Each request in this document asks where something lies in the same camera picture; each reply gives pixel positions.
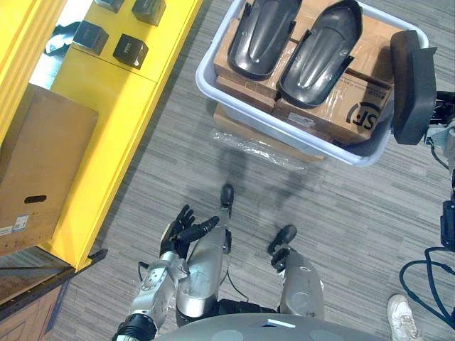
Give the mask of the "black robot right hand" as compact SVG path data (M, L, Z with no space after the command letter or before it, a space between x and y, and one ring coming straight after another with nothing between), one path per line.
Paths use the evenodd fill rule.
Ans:
M439 124L449 124L454 120L454 92L437 92L434 118Z

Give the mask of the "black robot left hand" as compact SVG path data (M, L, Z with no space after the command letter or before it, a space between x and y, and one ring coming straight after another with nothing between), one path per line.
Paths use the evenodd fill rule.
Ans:
M161 238L160 255L171 251L181 259L186 259L190 244L207 235L219 223L219 220L218 216L213 216L204 222L195 224L193 210L189 205L184 205Z

